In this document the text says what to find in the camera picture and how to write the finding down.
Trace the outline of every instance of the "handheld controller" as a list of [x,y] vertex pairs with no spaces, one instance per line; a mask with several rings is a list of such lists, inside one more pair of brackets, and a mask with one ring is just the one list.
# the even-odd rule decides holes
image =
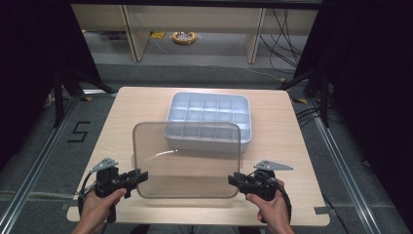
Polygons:
[[272,201],[279,190],[286,202],[288,217],[291,220],[291,203],[283,187],[279,186],[274,171],[255,170],[249,175],[234,173],[234,176],[228,175],[228,183],[238,187],[244,195],[252,193],[265,201]]
[[[104,198],[112,194],[114,191],[120,188],[126,188],[127,193],[125,199],[130,198],[131,191],[134,190],[141,182],[148,179],[148,172],[140,173],[140,169],[132,170],[128,173],[118,174],[119,169],[114,167],[117,162],[106,158],[101,164],[96,165],[88,176],[85,178],[84,184],[78,197],[79,215],[82,214],[83,204],[85,202],[86,194],[90,190],[94,189],[96,196]],[[86,182],[89,176],[96,172],[96,181],[88,189],[85,188]],[[106,220],[108,223],[116,221],[116,208],[114,205],[110,207],[110,215]]]

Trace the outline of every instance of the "tabletop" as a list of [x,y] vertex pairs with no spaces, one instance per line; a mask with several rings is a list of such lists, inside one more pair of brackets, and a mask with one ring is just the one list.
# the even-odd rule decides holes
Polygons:
[[[293,167],[293,170],[276,171],[276,177],[285,182],[291,200],[291,225],[325,226],[329,223],[328,214],[315,212],[315,208],[325,207],[325,203],[285,91],[124,87],[111,107],[82,181],[89,169],[105,157],[119,162],[120,173],[132,170],[134,126],[166,121],[171,99],[178,92],[247,97],[252,139],[242,156],[240,172],[253,172],[253,165],[264,159]],[[133,191],[129,199],[122,199],[117,205],[117,222],[263,225],[256,220],[257,212],[257,207],[246,201],[241,193],[230,199],[145,199]],[[70,208],[67,218],[79,220],[77,208]]]

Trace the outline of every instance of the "white plastic tray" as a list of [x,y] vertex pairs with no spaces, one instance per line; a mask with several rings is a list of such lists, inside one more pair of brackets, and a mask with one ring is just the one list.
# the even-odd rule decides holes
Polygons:
[[[252,137],[249,100],[245,96],[206,93],[176,93],[171,101],[167,122],[210,122],[233,123],[240,128],[241,152],[245,152]],[[228,131],[182,129],[173,136],[180,147],[190,142],[188,137],[204,141],[230,141],[233,135]]]

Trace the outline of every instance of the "clear plastic panel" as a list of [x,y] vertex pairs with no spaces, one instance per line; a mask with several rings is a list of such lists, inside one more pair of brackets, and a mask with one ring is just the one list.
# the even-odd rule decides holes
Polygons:
[[144,198],[231,198],[240,171],[240,128],[224,122],[148,122],[133,129],[134,165],[148,172]]

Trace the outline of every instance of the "finger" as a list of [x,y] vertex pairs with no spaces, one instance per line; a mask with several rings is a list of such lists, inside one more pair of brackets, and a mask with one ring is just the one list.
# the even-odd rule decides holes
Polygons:
[[105,198],[105,202],[108,203],[109,205],[115,204],[117,200],[120,200],[125,194],[127,193],[126,188],[120,188],[107,196]]
[[247,193],[245,197],[249,202],[255,204],[258,208],[260,208],[262,204],[265,203],[264,200],[252,193]]
[[92,188],[87,194],[86,194],[86,198],[88,197],[97,197],[94,188]]
[[277,189],[276,198],[280,198],[280,197],[282,197],[282,192],[279,189]]
[[115,206],[118,205],[118,203],[119,203],[120,201],[121,201],[121,199],[116,200],[115,203],[114,203]]
[[284,182],[282,180],[280,180],[279,178],[277,178],[277,183],[281,186],[284,187]]
[[263,218],[263,216],[262,216],[261,212],[258,212],[258,213],[257,213],[257,220],[258,220],[258,221],[261,221],[262,218]]

